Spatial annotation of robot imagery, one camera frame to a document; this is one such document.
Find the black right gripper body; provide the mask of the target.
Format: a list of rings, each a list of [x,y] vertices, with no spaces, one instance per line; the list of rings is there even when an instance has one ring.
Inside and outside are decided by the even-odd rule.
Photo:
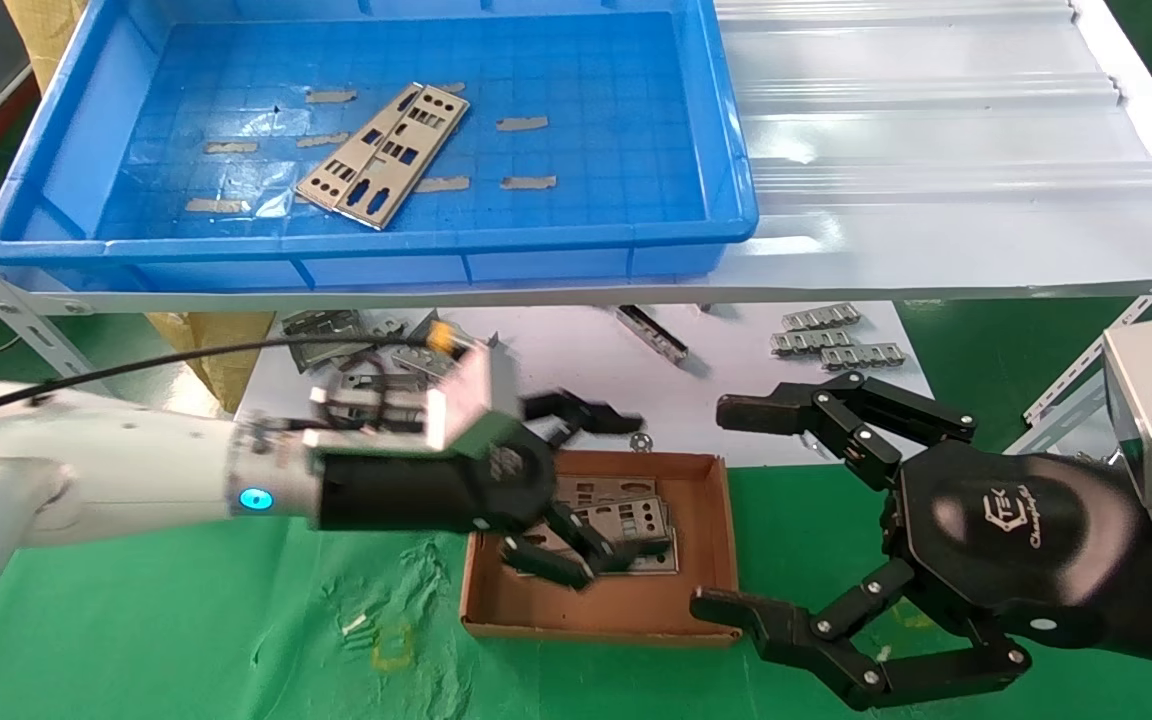
[[[910,600],[948,632],[1152,660],[1152,520],[1123,469],[948,441],[902,464],[892,507]]]

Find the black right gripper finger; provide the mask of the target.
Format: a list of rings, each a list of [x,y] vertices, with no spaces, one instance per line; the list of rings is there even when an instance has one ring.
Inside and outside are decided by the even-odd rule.
[[[695,589],[689,609],[705,623],[740,629],[763,661],[809,670],[856,711],[1005,691],[1030,669],[1023,647],[978,612],[964,617],[970,647],[888,661],[864,655],[852,642],[855,634],[920,582],[914,566],[890,559],[817,614],[794,602],[717,588]]]
[[[764,435],[812,435],[874,491],[899,486],[902,456],[878,430],[931,448],[972,441],[973,416],[924,395],[846,372],[827,382],[781,382],[767,396],[723,395],[717,425]]]

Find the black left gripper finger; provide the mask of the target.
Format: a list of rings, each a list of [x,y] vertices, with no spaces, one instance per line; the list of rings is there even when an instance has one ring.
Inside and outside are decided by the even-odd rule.
[[[521,577],[584,591],[602,577],[675,573],[675,529],[660,498],[556,503],[540,525],[505,538],[499,556]]]
[[[521,397],[522,420],[553,418],[556,427],[548,434],[522,429],[518,447],[526,454],[556,454],[579,433],[594,435],[631,435],[644,429],[645,420],[636,414],[617,414],[612,406],[598,404],[573,395],[566,389],[550,391]]]

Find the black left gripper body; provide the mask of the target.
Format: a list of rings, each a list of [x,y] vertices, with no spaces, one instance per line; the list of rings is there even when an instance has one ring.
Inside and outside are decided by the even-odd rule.
[[[556,454],[521,420],[473,420],[444,447],[419,434],[317,429],[316,525],[521,533],[556,498]]]

